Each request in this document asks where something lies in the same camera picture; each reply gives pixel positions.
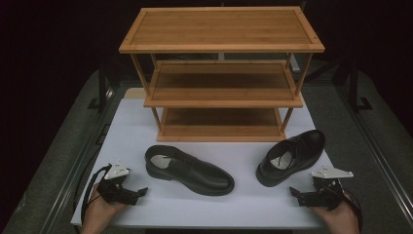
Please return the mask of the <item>wooden three-tier shoe rack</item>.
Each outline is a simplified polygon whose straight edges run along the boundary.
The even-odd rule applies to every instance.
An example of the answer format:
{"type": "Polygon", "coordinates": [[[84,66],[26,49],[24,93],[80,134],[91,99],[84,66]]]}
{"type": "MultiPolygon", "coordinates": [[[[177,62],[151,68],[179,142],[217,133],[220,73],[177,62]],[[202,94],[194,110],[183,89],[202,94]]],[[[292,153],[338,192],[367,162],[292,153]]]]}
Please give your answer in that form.
{"type": "Polygon", "coordinates": [[[159,141],[281,141],[304,80],[291,58],[324,46],[297,6],[143,8],[119,51],[141,77],[159,141]]]}

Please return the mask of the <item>black leather shoe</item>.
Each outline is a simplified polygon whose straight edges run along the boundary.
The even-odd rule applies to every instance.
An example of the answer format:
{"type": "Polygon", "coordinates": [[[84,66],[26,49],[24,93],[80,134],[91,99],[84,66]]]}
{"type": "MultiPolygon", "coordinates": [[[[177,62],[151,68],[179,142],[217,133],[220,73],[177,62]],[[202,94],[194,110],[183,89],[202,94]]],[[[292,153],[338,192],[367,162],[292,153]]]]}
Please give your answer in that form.
{"type": "Polygon", "coordinates": [[[258,181],[267,187],[284,182],[291,175],[311,168],[325,146],[324,133],[311,130],[274,145],[256,169],[258,181]]]}
{"type": "Polygon", "coordinates": [[[197,194],[224,196],[235,187],[234,179],[227,172],[174,146],[150,146],[144,158],[150,176],[178,181],[197,194]]]}

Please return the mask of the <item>white table cover sheet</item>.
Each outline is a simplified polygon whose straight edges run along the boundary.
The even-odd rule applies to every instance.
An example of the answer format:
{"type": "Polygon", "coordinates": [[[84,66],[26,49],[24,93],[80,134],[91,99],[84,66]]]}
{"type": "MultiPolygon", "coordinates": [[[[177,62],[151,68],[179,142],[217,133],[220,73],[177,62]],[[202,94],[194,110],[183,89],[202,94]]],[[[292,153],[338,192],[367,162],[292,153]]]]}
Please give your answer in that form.
{"type": "Polygon", "coordinates": [[[235,188],[225,196],[196,194],[176,181],[155,179],[147,174],[144,155],[157,143],[158,128],[141,98],[124,98],[94,169],[122,162],[131,170],[124,186],[146,187],[147,194],[127,208],[113,224],[124,227],[218,228],[218,229],[312,229],[322,222],[290,195],[294,187],[312,191],[312,174],[331,161],[323,153],[308,170],[291,175],[275,187],[258,182],[255,171],[273,146],[271,142],[176,142],[175,147],[229,173],[235,188]]]}

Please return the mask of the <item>black metal stand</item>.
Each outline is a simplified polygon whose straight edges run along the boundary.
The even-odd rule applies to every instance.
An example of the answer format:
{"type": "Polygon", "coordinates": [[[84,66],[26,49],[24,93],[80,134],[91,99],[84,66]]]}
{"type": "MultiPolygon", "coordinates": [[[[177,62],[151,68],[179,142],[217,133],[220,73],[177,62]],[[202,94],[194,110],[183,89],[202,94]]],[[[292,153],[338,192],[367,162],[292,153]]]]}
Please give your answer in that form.
{"type": "Polygon", "coordinates": [[[91,100],[88,109],[96,109],[98,113],[102,112],[109,97],[109,89],[115,84],[116,79],[111,64],[108,60],[103,60],[97,70],[98,97],[91,100]]]}
{"type": "Polygon", "coordinates": [[[344,57],[334,75],[334,84],[344,86],[349,83],[349,104],[355,113],[361,110],[372,110],[373,107],[366,97],[359,97],[357,61],[352,57],[344,57]]]}

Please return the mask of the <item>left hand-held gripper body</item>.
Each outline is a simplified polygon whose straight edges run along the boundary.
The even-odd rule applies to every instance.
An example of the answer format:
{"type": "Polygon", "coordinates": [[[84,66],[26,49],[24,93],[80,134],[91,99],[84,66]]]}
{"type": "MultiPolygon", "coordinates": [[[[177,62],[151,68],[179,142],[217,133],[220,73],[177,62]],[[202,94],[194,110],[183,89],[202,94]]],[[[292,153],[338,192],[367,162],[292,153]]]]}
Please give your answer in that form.
{"type": "Polygon", "coordinates": [[[100,180],[97,191],[107,203],[121,203],[130,205],[131,198],[136,191],[123,187],[123,182],[129,175],[130,170],[121,162],[108,165],[108,170],[100,180]]]}

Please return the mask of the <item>person's right hand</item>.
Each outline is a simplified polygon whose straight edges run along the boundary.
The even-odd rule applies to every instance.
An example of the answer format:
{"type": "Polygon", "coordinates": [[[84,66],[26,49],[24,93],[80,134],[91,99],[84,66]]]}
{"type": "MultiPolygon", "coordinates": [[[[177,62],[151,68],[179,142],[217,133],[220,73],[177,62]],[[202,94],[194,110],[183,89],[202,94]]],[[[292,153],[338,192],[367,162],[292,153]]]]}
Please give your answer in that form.
{"type": "Polygon", "coordinates": [[[310,207],[310,210],[321,218],[330,234],[360,234],[360,210],[354,196],[344,193],[345,199],[334,209],[310,207]]]}

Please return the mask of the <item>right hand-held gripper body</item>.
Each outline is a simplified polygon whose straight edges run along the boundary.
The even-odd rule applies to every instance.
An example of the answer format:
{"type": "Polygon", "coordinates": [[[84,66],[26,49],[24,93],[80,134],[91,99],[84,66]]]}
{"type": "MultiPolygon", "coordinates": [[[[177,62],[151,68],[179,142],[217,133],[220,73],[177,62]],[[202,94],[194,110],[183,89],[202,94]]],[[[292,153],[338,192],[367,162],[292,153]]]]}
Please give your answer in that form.
{"type": "Polygon", "coordinates": [[[317,171],[312,172],[313,186],[316,189],[313,207],[325,207],[328,210],[335,209],[344,197],[341,178],[351,178],[352,172],[336,169],[333,166],[323,165],[317,171]]]}

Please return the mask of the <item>person's left hand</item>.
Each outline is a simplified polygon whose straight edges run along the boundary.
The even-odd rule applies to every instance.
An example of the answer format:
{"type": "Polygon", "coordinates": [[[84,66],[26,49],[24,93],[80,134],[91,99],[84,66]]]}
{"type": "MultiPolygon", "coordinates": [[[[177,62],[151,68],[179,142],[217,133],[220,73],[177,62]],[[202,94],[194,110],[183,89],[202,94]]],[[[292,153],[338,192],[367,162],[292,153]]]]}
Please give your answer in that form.
{"type": "Polygon", "coordinates": [[[102,234],[112,219],[127,207],[125,204],[107,203],[100,196],[97,188],[98,184],[96,183],[85,212],[80,234],[102,234]]]}

